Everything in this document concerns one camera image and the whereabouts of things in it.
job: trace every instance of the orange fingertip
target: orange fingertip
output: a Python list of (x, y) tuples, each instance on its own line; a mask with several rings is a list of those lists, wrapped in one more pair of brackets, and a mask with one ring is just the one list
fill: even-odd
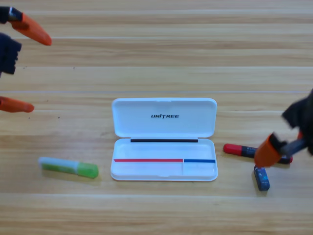
[(270, 136), (258, 147), (254, 155), (257, 167), (270, 167), (277, 163), (281, 156), (269, 141)]
[(34, 111), (35, 106), (31, 103), (11, 99), (7, 97), (0, 96), (0, 110), (10, 113), (17, 113), (17, 112), (26, 112), (30, 113)]
[(32, 18), (22, 13), (22, 21), (10, 21), (12, 27), (19, 33), (31, 38), (43, 45), (50, 46), (52, 44), (52, 39), (44, 31), (44, 29)]

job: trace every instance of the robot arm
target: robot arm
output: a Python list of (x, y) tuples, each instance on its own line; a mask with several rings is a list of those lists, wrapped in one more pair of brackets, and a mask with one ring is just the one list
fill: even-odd
[[(19, 33), (43, 44), (50, 46), (52, 41), (50, 36), (25, 13), (18, 11), (14, 7), (0, 7), (0, 23), (10, 22), (12, 27)], [(15, 61), (18, 59), (18, 52), (22, 45), (11, 39), (9, 36), (0, 33), (0, 77), (1, 73), (14, 74)], [(34, 110), (30, 103), (0, 96), (0, 110), (16, 113)]]
[(254, 161), (257, 167), (272, 166), (281, 156), (290, 157), (305, 148), (313, 155), (313, 90), (307, 98), (293, 103), (282, 117), (291, 128), (299, 128), (298, 138), (288, 143), (279, 141), (272, 133), (256, 150)]

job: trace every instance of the blue line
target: blue line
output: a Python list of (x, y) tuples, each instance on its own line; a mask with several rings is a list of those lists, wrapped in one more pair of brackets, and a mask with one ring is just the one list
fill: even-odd
[(184, 163), (215, 163), (213, 159), (184, 159)]

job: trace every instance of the glue stick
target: glue stick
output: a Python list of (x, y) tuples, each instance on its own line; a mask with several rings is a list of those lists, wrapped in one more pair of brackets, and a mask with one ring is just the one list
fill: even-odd
[(90, 163), (65, 160), (59, 158), (40, 157), (38, 163), (43, 170), (53, 170), (65, 173), (76, 174), (88, 178), (98, 176), (98, 166)]

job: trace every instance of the white plastic case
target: white plastic case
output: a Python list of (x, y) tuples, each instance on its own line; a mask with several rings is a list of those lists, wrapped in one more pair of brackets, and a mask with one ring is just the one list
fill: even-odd
[(210, 98), (119, 98), (112, 103), (116, 180), (213, 181), (217, 103)]

